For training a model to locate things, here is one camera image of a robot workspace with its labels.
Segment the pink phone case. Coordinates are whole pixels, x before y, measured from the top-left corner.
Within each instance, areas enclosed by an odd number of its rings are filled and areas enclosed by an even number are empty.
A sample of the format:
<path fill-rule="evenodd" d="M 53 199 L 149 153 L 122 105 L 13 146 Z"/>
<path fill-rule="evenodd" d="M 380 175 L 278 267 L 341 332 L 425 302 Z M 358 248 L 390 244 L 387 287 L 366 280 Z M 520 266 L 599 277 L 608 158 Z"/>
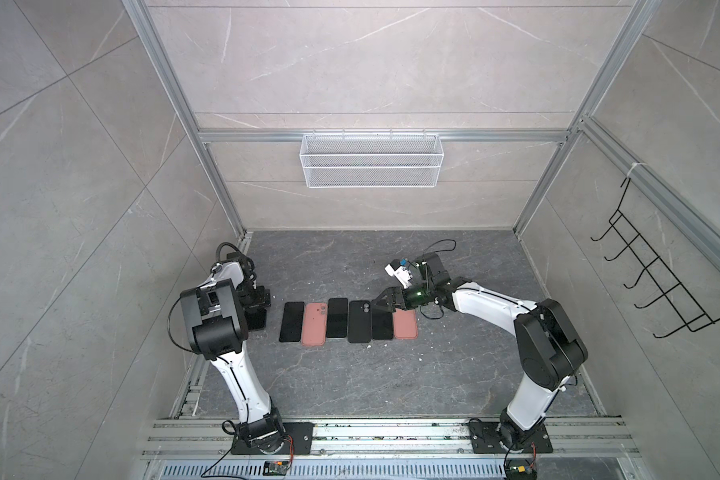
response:
<path fill-rule="evenodd" d="M 414 340 L 418 337 L 417 313 L 415 310 L 396 310 L 392 318 L 395 339 Z"/>
<path fill-rule="evenodd" d="M 327 330 L 326 303 L 309 303 L 305 306 L 301 344 L 305 347 L 317 347 L 325 344 Z"/>

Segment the black phone case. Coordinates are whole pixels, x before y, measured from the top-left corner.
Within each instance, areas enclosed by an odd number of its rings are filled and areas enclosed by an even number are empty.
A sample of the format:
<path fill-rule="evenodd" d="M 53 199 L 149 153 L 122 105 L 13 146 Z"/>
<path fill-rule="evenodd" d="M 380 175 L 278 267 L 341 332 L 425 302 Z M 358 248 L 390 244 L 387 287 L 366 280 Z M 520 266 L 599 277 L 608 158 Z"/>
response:
<path fill-rule="evenodd" d="M 347 340 L 352 344 L 365 344 L 372 340 L 372 311 L 369 301 L 349 302 Z"/>

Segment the phone with black screen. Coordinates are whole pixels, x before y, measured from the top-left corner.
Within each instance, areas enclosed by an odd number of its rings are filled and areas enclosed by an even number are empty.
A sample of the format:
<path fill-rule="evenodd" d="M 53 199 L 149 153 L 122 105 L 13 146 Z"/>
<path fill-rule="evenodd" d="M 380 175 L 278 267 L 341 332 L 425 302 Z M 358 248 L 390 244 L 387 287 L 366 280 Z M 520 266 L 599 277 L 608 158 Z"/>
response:
<path fill-rule="evenodd" d="M 304 313 L 304 302 L 286 302 L 284 304 L 278 338 L 281 343 L 297 343 L 301 341 Z"/>

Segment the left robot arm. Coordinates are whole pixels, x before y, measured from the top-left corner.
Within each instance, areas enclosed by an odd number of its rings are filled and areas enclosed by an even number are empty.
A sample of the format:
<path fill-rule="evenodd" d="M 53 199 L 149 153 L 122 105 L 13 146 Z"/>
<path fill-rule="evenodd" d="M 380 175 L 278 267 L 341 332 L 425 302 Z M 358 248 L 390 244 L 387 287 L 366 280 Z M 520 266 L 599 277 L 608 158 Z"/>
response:
<path fill-rule="evenodd" d="M 266 326 L 269 289 L 257 283 L 254 261 L 231 242 L 215 252 L 209 277 L 178 299 L 186 351 L 209 361 L 222 376 L 238 410 L 237 439 L 264 454 L 278 452 L 286 429 L 251 363 L 249 334 Z"/>

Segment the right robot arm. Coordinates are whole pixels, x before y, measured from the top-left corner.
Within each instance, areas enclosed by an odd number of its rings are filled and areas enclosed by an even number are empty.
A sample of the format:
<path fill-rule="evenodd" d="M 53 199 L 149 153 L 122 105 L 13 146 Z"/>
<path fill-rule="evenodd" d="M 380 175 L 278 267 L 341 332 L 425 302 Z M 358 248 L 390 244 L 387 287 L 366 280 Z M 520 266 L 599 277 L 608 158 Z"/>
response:
<path fill-rule="evenodd" d="M 436 252 L 410 261 L 394 259 L 385 272 L 399 284 L 373 301 L 381 310 L 416 310 L 434 303 L 508 332 L 516 341 L 523 377 L 497 426 L 502 447 L 520 452 L 544 426 L 558 393 L 589 353 L 563 306 L 550 298 L 526 301 L 464 277 L 451 277 Z"/>

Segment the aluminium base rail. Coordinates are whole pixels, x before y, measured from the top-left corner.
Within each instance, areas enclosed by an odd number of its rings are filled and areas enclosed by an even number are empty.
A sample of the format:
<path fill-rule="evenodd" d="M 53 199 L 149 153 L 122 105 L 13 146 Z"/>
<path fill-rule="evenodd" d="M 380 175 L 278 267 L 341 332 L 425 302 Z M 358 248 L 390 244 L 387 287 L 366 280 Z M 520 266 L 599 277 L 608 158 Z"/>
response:
<path fill-rule="evenodd" d="M 307 419 L 272 455 L 219 419 L 159 420 L 138 446 L 134 479 L 649 479 L 618 417 L 549 418 L 526 447 L 504 449 L 492 419 Z"/>

